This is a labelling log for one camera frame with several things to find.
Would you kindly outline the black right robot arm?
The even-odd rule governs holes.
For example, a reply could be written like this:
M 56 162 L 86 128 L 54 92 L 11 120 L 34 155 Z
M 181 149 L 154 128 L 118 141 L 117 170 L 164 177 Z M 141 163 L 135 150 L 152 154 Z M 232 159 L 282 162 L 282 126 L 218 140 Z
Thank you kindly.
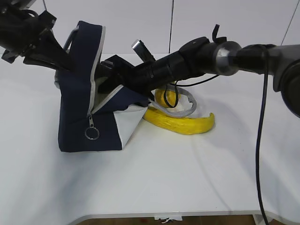
M 273 76 L 273 89 L 280 92 L 288 109 L 300 114 L 300 46 L 248 45 L 225 37 L 192 40 L 178 51 L 157 61 L 148 60 L 132 67 L 127 62 L 113 63 L 104 87 L 114 84 L 146 93 L 159 86 L 204 74 L 231 76 L 238 71 Z

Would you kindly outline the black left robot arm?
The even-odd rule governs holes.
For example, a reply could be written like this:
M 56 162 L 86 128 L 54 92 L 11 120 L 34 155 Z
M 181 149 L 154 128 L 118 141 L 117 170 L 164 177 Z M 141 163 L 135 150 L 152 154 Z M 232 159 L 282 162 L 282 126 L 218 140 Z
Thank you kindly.
M 75 65 L 52 32 L 56 17 L 46 10 L 41 14 L 30 10 L 32 3 L 0 2 L 0 46 L 5 50 L 1 58 L 12 64 L 22 57 L 26 65 L 71 71 Z

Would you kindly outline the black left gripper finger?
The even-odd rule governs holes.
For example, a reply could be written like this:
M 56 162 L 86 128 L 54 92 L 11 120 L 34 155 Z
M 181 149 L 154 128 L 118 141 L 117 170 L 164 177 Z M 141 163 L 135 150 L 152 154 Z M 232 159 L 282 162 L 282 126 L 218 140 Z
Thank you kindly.
M 48 30 L 39 40 L 38 52 L 42 54 L 55 54 L 57 61 L 61 65 L 60 70 L 72 71 L 75 64 L 69 54 L 64 50 L 54 37 L 54 34 Z
M 42 54 L 40 52 L 38 53 L 30 52 L 28 54 L 24 54 L 23 56 L 24 56 L 23 63 L 26 65 L 41 66 L 41 67 L 51 68 L 54 70 L 61 69 L 61 65 L 57 61 L 55 54 L 52 53 Z

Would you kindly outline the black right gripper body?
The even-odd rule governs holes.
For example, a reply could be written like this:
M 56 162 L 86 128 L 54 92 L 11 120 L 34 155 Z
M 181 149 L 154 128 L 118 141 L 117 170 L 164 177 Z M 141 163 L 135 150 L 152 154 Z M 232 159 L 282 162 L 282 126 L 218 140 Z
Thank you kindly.
M 95 81 L 98 94 L 108 94 L 119 85 L 139 94 L 147 94 L 148 90 L 135 83 L 135 67 L 118 55 L 100 62 L 96 66 Z

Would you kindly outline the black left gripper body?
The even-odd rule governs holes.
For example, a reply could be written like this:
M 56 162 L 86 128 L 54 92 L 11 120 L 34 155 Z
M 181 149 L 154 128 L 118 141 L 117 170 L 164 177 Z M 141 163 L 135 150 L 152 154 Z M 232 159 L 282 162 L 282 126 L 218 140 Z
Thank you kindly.
M 0 46 L 2 59 L 13 63 L 19 56 L 36 61 L 49 61 L 47 51 L 57 45 L 51 32 L 57 18 L 44 11 L 2 10 L 0 13 Z

